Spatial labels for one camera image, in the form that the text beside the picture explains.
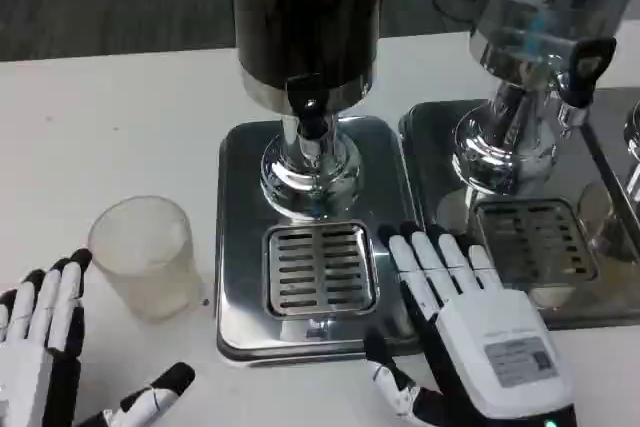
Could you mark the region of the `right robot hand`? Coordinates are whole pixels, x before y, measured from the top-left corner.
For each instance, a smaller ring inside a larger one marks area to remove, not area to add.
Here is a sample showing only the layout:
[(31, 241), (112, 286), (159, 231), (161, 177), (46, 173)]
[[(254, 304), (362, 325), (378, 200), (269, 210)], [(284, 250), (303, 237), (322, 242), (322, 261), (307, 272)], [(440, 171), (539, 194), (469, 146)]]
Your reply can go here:
[(570, 376), (529, 296), (506, 287), (486, 249), (438, 224), (383, 225), (409, 322), (437, 384), (420, 385), (375, 328), (370, 378), (413, 426), (575, 426)]

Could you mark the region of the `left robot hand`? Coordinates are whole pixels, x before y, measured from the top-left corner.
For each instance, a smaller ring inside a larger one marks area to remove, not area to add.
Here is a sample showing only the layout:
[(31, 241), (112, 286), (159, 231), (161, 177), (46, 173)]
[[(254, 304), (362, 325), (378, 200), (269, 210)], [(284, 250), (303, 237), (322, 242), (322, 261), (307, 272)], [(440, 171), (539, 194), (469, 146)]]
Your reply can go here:
[[(1, 293), (1, 423), (73, 426), (85, 342), (85, 273), (80, 248), (47, 270), (34, 269)], [(195, 370), (177, 362), (85, 426), (152, 426), (187, 391)]]

